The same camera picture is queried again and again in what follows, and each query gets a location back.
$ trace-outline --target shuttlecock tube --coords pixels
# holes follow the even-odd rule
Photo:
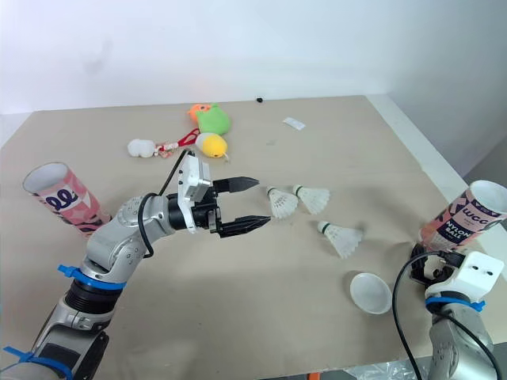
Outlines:
[[[111,220],[97,198],[62,162],[34,169],[23,181],[23,188],[86,237]]]
[[[470,243],[506,218],[507,188],[477,180],[419,234],[427,250],[446,251]]]

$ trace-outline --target white plush toy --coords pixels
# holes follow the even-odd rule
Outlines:
[[[152,157],[157,149],[155,148],[155,143],[151,140],[140,140],[133,139],[127,145],[128,153],[132,157],[142,157],[149,158]]]

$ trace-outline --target white shuttlecock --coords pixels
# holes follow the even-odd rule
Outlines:
[[[317,228],[319,232],[326,235],[342,259],[352,255],[360,241],[363,240],[363,231],[361,230],[339,227],[329,222],[319,222]]]
[[[330,200],[330,191],[327,188],[306,188],[296,184],[292,192],[301,199],[312,215],[324,210]]]
[[[289,192],[268,188],[267,193],[271,203],[271,212],[275,218],[287,218],[298,207],[298,197]]]

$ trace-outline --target black cable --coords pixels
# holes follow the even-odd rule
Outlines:
[[[141,238],[143,239],[144,245],[146,246],[148,253],[144,255],[144,258],[152,257],[154,255],[153,247],[151,246],[150,241],[148,240],[148,236],[146,235],[146,230],[144,229],[144,221],[143,221],[143,212],[144,205],[146,202],[152,197],[157,196],[154,192],[150,192],[143,197],[141,204],[139,205],[139,210],[137,211],[137,225],[139,226],[139,232],[141,233]]]
[[[450,315],[444,313],[434,313],[434,314],[438,315],[441,318],[448,319],[456,326],[458,326],[460,329],[462,329],[470,338],[472,338],[474,342],[484,351],[488,359],[491,361],[491,364],[493,364],[493,368],[497,372],[497,380],[501,380],[501,369],[500,366],[498,366],[498,362],[493,356],[493,353],[488,349],[488,347],[484,345],[483,342],[481,342],[481,340],[472,331],[470,331],[463,323],[456,320],[454,317],[451,317]]]
[[[143,243],[146,246],[148,253],[144,255],[144,259],[147,259],[149,257],[152,257],[154,255],[153,247],[151,246],[150,240],[148,239],[148,236],[146,235],[146,230],[144,228],[144,220],[143,220],[143,214],[144,214],[144,206],[146,205],[146,202],[152,197],[152,196],[162,196],[164,194],[164,191],[167,189],[167,186],[169,186],[169,183],[173,179],[174,174],[176,173],[176,170],[178,166],[181,164],[181,161],[183,160],[183,157],[189,153],[190,150],[184,149],[180,157],[177,158],[176,163],[174,164],[173,168],[171,169],[169,176],[166,179],[166,182],[160,189],[160,192],[158,194],[155,194],[154,192],[150,192],[149,194],[146,194],[143,197],[143,200],[141,200],[141,204],[139,205],[139,210],[137,211],[137,225],[139,226],[139,232],[141,233],[141,238],[143,239]]]
[[[169,173],[169,176],[167,177],[166,179],[166,182],[164,183],[164,185],[162,186],[162,188],[160,189],[160,192],[158,192],[158,194],[161,196],[164,191],[167,189],[167,186],[169,186],[169,183],[171,182],[171,180],[173,179],[173,175],[174,173],[176,173],[176,169],[178,168],[178,166],[181,164],[181,160],[183,160],[183,157],[185,156],[185,154],[187,154],[188,152],[190,152],[190,150],[188,149],[183,149],[183,151],[181,152],[180,154],[180,157],[177,158],[177,161],[176,163],[174,164],[173,168],[171,169],[171,173]]]
[[[396,301],[398,299],[398,288],[399,288],[399,282],[403,276],[403,273],[405,273],[405,270],[415,263],[416,261],[423,259],[428,256],[437,256],[438,251],[436,252],[426,252],[421,253],[420,255],[412,257],[410,260],[408,260],[402,267],[402,270],[399,271],[398,277],[396,278],[395,287],[393,287],[393,298],[392,298],[392,308],[393,308],[393,317],[395,318],[395,325],[396,329],[398,330],[399,339],[402,341],[403,347],[405,348],[406,354],[409,356],[410,363],[412,364],[412,367],[414,368],[415,375],[417,377],[417,380],[422,380],[421,372],[419,371],[419,367],[417,366],[417,363],[415,362],[414,356],[412,355],[412,351],[410,350],[410,347],[408,343],[406,342],[405,334],[403,333],[402,327],[399,324],[398,319],[398,309],[396,306]]]

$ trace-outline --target orange plush toy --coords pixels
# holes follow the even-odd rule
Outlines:
[[[196,112],[197,111],[206,112],[206,111],[209,111],[210,108],[211,108],[211,105],[209,105],[209,104],[194,104],[187,111],[187,113],[190,115],[190,117],[192,118],[192,120],[197,123],[197,114],[196,114]]]

